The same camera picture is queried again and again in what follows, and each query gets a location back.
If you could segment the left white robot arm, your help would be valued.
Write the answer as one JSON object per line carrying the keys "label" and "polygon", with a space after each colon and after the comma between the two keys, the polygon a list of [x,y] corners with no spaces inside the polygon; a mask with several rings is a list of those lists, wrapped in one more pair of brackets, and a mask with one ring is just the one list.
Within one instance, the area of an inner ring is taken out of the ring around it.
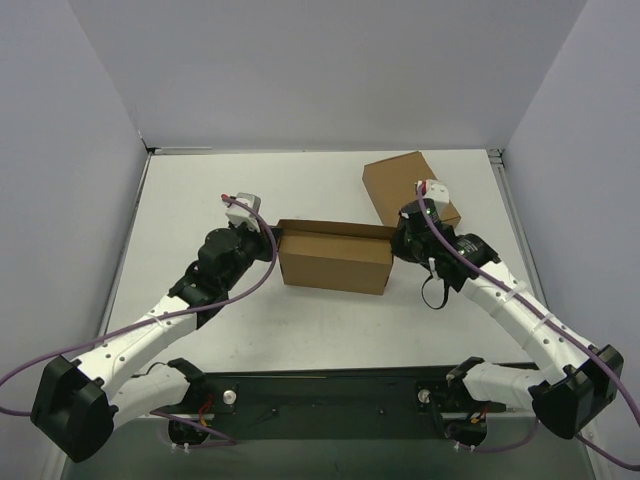
{"label": "left white robot arm", "polygon": [[211,231],[198,257],[140,320],[96,340],[69,360],[45,366],[31,422],[75,463],[97,453],[120,426],[150,411],[204,402],[201,373],[183,361],[157,373],[140,369],[174,342],[196,332],[234,303],[230,291],[257,261],[275,263],[281,231],[250,221]]}

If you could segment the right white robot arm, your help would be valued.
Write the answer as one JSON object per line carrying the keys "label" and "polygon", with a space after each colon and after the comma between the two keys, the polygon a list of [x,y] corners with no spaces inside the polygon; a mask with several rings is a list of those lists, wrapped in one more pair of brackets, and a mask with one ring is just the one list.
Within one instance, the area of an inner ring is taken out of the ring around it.
{"label": "right white robot arm", "polygon": [[472,357],[446,377],[461,401],[532,411],[564,439],[575,437],[613,402],[622,355],[562,324],[479,236],[458,235],[441,223],[432,200],[413,201],[399,211],[391,245],[395,257],[424,267],[446,291],[461,293],[484,310],[536,366],[518,369]]}

